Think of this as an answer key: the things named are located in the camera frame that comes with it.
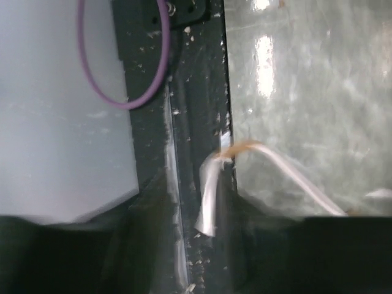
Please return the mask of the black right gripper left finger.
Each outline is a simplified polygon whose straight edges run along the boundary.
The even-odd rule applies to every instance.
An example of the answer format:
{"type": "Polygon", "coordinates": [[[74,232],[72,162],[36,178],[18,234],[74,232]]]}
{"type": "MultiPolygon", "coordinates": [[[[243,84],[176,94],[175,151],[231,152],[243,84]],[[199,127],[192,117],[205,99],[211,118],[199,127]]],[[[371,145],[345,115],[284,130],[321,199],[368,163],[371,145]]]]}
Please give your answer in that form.
{"type": "Polygon", "coordinates": [[[2,293],[179,293],[174,205],[160,171],[87,222],[1,217],[2,293]]]}

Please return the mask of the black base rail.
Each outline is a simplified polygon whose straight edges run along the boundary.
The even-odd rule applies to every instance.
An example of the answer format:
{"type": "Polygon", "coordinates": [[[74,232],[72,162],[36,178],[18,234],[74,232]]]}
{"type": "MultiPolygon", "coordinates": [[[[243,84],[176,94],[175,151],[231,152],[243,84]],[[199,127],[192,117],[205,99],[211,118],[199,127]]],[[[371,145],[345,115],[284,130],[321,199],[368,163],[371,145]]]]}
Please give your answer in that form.
{"type": "Polygon", "coordinates": [[[243,272],[232,176],[217,186],[216,234],[194,227],[199,169],[229,129],[224,3],[176,1],[168,76],[130,112],[140,193],[113,237],[102,293],[233,293],[243,272]]]}

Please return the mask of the bear print bed mattress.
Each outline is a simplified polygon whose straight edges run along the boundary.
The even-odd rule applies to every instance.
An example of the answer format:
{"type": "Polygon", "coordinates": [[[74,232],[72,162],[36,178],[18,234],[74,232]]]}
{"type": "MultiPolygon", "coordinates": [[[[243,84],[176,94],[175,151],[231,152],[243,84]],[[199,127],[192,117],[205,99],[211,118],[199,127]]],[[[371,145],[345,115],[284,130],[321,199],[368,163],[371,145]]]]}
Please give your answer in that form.
{"type": "Polygon", "coordinates": [[[195,228],[206,236],[217,230],[218,181],[226,165],[235,169],[240,196],[271,216],[391,216],[391,161],[366,153],[319,148],[304,165],[257,140],[225,146],[200,167],[202,203],[195,228]]]}

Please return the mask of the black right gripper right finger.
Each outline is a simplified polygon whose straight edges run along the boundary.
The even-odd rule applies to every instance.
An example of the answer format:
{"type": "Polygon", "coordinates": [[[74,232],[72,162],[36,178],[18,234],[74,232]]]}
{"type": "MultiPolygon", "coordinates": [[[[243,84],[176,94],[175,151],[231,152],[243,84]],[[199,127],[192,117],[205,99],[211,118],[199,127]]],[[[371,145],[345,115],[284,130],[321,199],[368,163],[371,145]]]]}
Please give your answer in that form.
{"type": "Polygon", "coordinates": [[[390,293],[389,217],[270,213],[220,186],[234,293],[390,293]]]}

